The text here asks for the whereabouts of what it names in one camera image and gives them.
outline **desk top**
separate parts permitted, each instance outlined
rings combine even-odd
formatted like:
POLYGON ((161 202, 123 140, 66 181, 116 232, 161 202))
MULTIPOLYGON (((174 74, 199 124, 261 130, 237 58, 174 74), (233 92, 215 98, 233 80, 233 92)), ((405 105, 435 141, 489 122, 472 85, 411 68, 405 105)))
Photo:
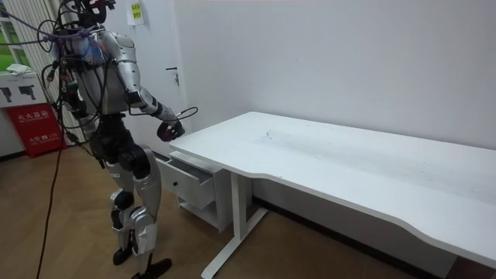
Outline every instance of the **desk top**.
POLYGON ((393 222, 433 246, 496 267, 494 150, 259 112, 171 147, 393 222))

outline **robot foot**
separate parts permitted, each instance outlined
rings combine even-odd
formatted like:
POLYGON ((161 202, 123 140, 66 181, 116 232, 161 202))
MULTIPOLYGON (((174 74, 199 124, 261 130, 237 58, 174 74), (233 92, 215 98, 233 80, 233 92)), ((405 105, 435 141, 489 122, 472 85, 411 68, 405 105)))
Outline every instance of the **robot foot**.
POLYGON ((146 273, 143 275, 140 275, 140 273, 134 274, 134 276, 131 279, 157 279, 162 274, 166 273, 169 268, 172 266, 172 260, 171 259, 163 259, 161 261, 158 261, 154 264, 151 264, 148 266, 146 269, 146 273))
POLYGON ((114 265, 118 266, 123 264, 129 258, 129 256, 131 256, 131 254, 133 254, 133 248, 130 245, 125 250, 121 250, 121 249, 117 250, 114 253, 114 258, 113 258, 114 265))

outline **robot leg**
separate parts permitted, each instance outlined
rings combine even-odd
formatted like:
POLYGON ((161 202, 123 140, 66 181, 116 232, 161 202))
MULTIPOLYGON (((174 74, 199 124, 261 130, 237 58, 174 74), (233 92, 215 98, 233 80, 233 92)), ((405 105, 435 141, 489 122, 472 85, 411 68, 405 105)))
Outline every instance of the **robot leg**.
POLYGON ((134 188, 143 206, 131 214, 133 252, 138 258, 139 272, 133 279, 156 279, 171 268, 171 259, 152 264, 157 241, 157 214, 162 186, 155 156, 146 146, 132 146, 119 157, 122 166, 133 172, 134 188))
POLYGON ((120 187, 118 191, 110 196, 112 228, 117 234, 119 242, 119 249, 114 253, 113 257, 113 263, 117 266, 124 263, 132 253, 129 232, 132 227, 130 216, 134 209, 134 183, 133 174, 122 169, 119 163, 111 164, 107 162, 106 166, 108 172, 120 187))

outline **desk leg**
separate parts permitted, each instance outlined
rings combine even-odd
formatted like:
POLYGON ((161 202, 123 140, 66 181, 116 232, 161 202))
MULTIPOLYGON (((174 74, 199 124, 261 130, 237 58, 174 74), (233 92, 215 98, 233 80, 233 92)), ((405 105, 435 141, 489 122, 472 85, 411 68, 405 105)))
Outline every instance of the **desk leg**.
POLYGON ((234 253, 245 237, 251 232, 255 225, 264 217, 267 210, 259 208, 257 212, 246 222, 246 186, 251 182, 247 177, 231 173, 232 187, 232 223, 234 226, 234 238, 227 243, 215 259, 205 268, 201 274, 203 279, 212 279, 227 259, 234 253))

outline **open drawer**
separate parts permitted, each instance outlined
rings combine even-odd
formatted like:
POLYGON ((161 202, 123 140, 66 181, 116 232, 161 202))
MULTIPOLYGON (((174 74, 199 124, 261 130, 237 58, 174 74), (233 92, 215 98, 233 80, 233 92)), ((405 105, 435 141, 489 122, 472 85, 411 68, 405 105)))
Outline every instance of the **open drawer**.
POLYGON ((211 174, 179 160, 157 163, 160 166, 164 188, 174 189, 179 198, 199 209, 215 200, 211 174))

